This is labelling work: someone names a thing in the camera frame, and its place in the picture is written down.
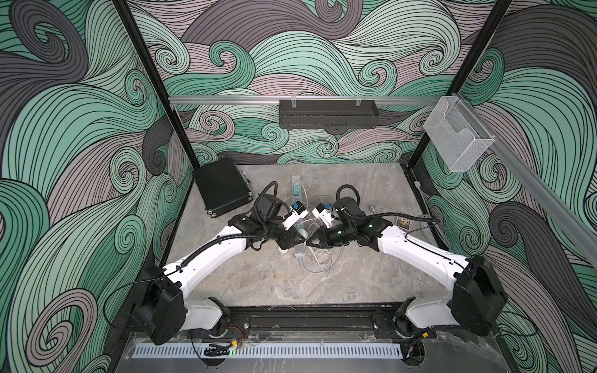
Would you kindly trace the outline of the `white earbud case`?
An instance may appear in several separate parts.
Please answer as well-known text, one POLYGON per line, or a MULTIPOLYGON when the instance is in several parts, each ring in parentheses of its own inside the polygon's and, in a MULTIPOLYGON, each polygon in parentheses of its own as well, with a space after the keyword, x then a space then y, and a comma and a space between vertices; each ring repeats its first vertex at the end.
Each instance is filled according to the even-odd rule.
POLYGON ((304 227, 299 227, 298 228, 298 233, 304 238, 304 239, 308 239, 309 238, 309 232, 306 228, 304 227))

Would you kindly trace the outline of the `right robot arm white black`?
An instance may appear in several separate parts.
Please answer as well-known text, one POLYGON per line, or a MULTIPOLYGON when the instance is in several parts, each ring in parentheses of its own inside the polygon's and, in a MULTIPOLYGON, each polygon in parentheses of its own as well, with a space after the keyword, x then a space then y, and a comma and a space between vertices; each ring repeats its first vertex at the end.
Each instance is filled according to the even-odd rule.
POLYGON ((484 256, 443 250, 390 221, 391 217, 413 221, 413 215, 365 214, 360 200, 356 188, 344 184, 337 189, 334 203, 315 206, 312 215, 322 225, 309 237, 308 246, 331 249, 356 242, 416 267, 449 291, 434 300, 412 297, 403 302, 393 321, 400 337, 413 340, 428 331, 450 328, 488 336, 508 301, 493 265, 484 256))

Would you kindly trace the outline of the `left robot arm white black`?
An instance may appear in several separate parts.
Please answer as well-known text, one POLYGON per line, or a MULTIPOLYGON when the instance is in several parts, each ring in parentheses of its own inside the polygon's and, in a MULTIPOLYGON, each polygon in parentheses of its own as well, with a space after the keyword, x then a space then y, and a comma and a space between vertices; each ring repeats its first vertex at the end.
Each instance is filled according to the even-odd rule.
POLYGON ((305 242, 296 224, 308 215, 300 201, 284 203, 277 196, 278 184, 267 185, 250 213, 232 217, 209 242, 165 267, 152 266, 141 272, 132 288, 131 317, 157 346, 177 334, 203 330, 222 337, 229 328, 230 310, 217 298, 189 301, 191 292, 227 260, 247 249, 259 250, 274 241, 281 250, 305 242))

